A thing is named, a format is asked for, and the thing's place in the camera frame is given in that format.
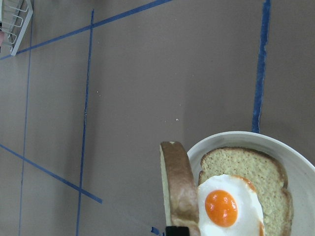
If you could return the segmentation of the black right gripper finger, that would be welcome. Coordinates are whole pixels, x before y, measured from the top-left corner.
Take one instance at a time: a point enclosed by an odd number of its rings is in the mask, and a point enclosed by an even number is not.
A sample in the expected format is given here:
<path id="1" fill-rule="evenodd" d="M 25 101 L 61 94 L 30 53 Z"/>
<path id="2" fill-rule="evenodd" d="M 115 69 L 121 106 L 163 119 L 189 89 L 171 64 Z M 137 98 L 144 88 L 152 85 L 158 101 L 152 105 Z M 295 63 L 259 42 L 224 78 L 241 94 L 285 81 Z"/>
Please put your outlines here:
<path id="1" fill-rule="evenodd" d="M 190 236 L 189 228 L 184 226 L 167 226 L 166 236 Z"/>

